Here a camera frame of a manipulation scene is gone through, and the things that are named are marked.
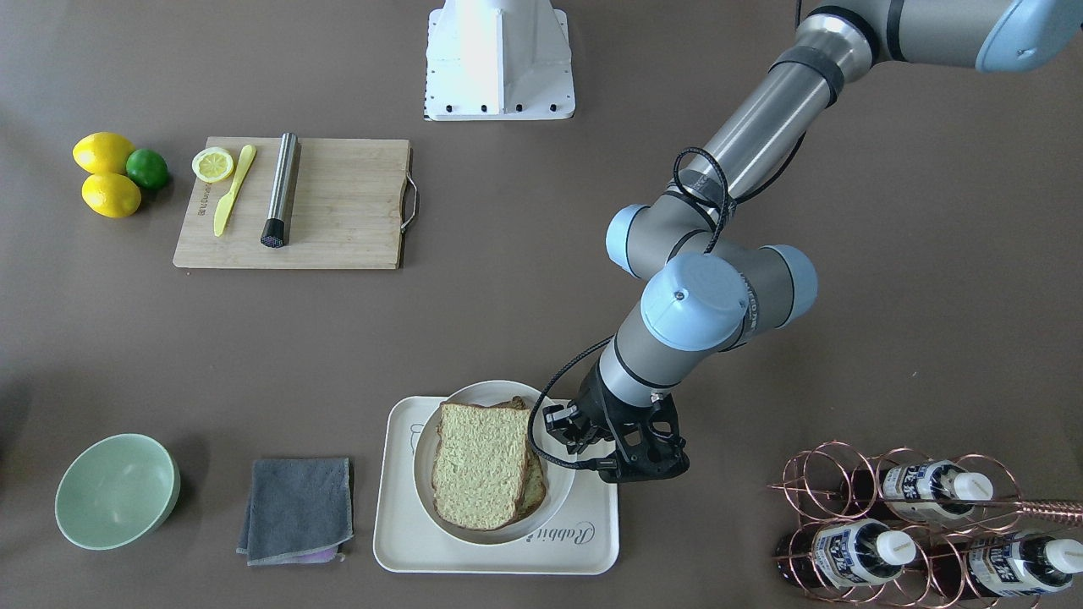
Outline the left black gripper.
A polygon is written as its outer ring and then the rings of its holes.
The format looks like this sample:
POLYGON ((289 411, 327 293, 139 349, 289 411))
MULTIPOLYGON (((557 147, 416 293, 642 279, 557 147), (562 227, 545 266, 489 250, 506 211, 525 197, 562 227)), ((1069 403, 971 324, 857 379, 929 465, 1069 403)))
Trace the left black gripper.
POLYGON ((665 480, 690 467, 673 398, 647 406, 627 404, 606 388, 598 364, 580 383, 575 403, 544 406, 542 415, 546 432, 560 436, 567 455, 600 441, 614 442, 606 465, 598 470, 606 483, 665 480))

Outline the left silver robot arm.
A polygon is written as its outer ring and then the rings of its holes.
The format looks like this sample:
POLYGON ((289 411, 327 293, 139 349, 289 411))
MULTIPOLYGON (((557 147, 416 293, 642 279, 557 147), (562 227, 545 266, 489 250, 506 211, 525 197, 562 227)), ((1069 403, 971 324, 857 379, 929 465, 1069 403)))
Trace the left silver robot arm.
POLYGON ((530 413, 527 453, 606 483, 688 470, 673 390, 704 359, 790 326, 815 304, 817 273, 790 245, 727 239, 738 211, 790 169, 809 128, 886 63, 1032 72, 1080 33, 1079 1, 822 1, 796 10, 795 39, 704 145, 680 151, 657 200, 606 226, 608 258, 645 282, 619 328, 563 367, 595 357, 579 392, 530 413), (544 425, 557 450, 544 448, 544 425))

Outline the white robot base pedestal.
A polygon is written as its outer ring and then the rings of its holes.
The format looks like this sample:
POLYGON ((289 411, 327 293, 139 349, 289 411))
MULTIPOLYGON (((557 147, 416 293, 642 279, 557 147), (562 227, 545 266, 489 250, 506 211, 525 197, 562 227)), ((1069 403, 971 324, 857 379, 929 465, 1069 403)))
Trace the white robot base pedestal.
POLYGON ((429 13, 425 119, 558 120, 575 109, 564 11, 549 1, 446 1, 429 13))

